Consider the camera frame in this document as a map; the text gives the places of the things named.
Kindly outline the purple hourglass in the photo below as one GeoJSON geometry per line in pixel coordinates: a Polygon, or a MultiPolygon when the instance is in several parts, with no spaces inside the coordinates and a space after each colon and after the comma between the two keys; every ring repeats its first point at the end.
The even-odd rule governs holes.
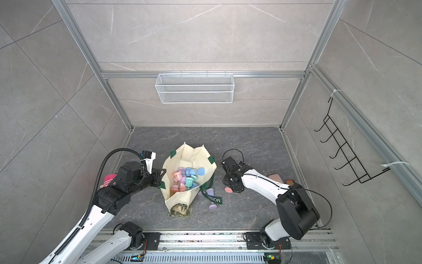
{"type": "Polygon", "coordinates": [[[213,189],[213,188],[210,188],[210,189],[208,189],[208,190],[206,191],[206,193],[207,193],[207,195],[209,195],[209,196],[214,196],[214,189],[213,189]]]}

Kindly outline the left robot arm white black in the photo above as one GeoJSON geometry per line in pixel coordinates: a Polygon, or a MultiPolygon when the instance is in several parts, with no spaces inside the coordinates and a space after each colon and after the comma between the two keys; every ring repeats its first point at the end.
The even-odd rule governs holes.
{"type": "Polygon", "coordinates": [[[148,187],[160,187],[165,169],[153,168],[156,153],[141,153],[129,148],[117,148],[102,161],[94,184],[89,205],[79,223],[60,244],[43,259],[44,264],[105,264],[126,249],[146,249],[143,229],[135,223],[119,225],[118,230],[89,254],[84,252],[103,227],[127,205],[132,196],[148,187]],[[117,175],[105,187],[100,180],[108,160],[118,152],[134,154],[138,161],[121,166],[117,175]]]}

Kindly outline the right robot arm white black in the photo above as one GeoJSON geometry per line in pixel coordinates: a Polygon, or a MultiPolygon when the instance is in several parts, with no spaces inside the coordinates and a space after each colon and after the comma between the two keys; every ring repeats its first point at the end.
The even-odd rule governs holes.
{"type": "Polygon", "coordinates": [[[260,230],[263,246],[273,248],[280,239],[300,240],[319,221],[320,214],[307,191],[298,184],[291,185],[270,179],[244,162],[228,157],[221,163],[226,175],[223,184],[235,193],[246,188],[254,190],[273,202],[279,218],[268,222],[260,230]]]}

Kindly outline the teal hourglass pile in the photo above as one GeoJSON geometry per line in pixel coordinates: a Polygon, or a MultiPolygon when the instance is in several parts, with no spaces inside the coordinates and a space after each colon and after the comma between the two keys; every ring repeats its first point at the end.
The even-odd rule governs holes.
{"type": "Polygon", "coordinates": [[[194,176],[194,175],[189,176],[189,177],[186,177],[185,186],[186,186],[188,189],[195,188],[195,187],[197,187],[197,186],[198,186],[198,184],[197,184],[197,180],[198,180],[198,178],[197,178],[196,176],[194,176]]]}

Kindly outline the cream canvas tote bag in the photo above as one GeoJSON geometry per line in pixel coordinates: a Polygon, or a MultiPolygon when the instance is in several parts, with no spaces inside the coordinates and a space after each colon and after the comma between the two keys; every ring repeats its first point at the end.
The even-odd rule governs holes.
{"type": "Polygon", "coordinates": [[[169,212],[178,206],[190,207],[200,192],[211,188],[216,171],[215,158],[205,146],[191,147],[183,143],[165,160],[160,190],[169,212]]]}

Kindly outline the blue hourglass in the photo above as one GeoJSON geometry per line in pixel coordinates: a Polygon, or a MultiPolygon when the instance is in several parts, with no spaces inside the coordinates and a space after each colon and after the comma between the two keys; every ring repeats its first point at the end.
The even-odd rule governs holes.
{"type": "Polygon", "coordinates": [[[191,176],[204,176],[206,173],[204,168],[186,168],[185,170],[185,174],[187,177],[191,177],[191,176]]]}

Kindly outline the pink hourglass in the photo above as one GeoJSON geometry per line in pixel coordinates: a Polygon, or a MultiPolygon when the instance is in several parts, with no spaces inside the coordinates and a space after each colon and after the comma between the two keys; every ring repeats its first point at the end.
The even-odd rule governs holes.
{"type": "Polygon", "coordinates": [[[183,175],[180,171],[177,171],[176,173],[173,174],[173,179],[174,181],[181,181],[183,179],[183,175]]]}

